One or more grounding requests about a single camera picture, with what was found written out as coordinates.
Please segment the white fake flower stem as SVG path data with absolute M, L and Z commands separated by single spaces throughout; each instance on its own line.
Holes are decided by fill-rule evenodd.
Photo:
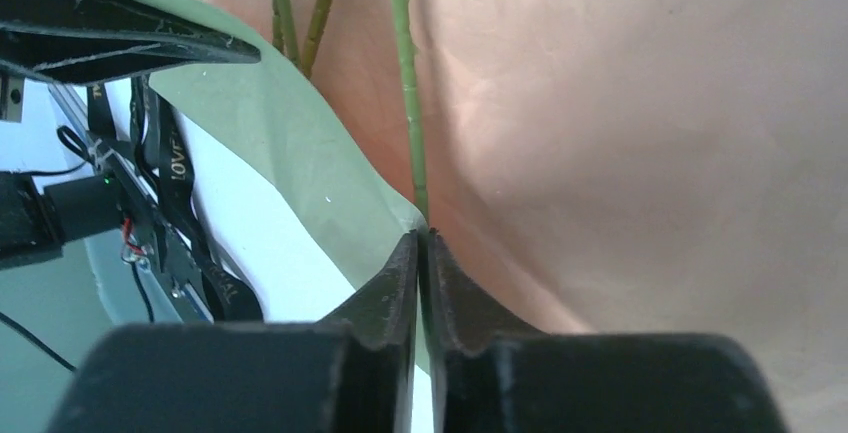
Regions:
M 411 33 L 410 0 L 390 0 L 390 3 L 407 122 L 414 204 L 424 220 L 429 221 L 425 141 L 415 68 L 417 48 Z

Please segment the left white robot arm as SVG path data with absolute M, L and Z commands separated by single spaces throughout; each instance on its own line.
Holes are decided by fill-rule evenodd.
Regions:
M 94 86 L 184 65 L 252 64 L 259 50 L 137 0 L 1 0 L 1 77 Z M 68 234 L 34 174 L 1 173 L 1 259 L 55 257 Z

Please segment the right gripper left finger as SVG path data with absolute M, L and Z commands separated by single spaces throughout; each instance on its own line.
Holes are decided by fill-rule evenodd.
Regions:
M 418 238 L 313 323 L 128 325 L 90 352 L 51 432 L 407 432 Z

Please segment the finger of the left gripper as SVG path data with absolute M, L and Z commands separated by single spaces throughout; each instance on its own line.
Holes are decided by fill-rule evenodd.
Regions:
M 92 85 L 260 59 L 257 47 L 189 20 L 172 0 L 1 0 L 1 70 L 9 75 Z

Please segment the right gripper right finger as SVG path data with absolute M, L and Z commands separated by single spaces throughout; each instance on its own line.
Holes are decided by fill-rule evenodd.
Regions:
M 419 277 L 439 432 L 784 432 L 747 352 L 691 333 L 550 334 L 426 239 Z

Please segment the orange wrapping paper sheet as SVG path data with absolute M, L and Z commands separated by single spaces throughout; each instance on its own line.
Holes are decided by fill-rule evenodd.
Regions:
M 847 428 L 847 0 L 411 0 L 429 214 L 390 0 L 334 0 L 310 78 L 271 0 L 141 0 L 257 45 L 156 73 L 208 230 L 271 321 L 401 231 L 557 333 L 712 332 L 794 432 Z

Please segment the yellow fake flower stem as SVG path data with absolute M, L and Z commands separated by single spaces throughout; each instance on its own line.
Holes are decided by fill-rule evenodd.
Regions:
M 332 3 L 333 0 L 315 0 L 301 55 L 301 71 L 306 78 L 312 76 Z

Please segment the pink fake flower stem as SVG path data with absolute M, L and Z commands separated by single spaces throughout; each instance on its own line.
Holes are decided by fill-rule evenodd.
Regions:
M 272 0 L 272 34 L 274 47 L 299 68 L 300 51 L 291 0 Z

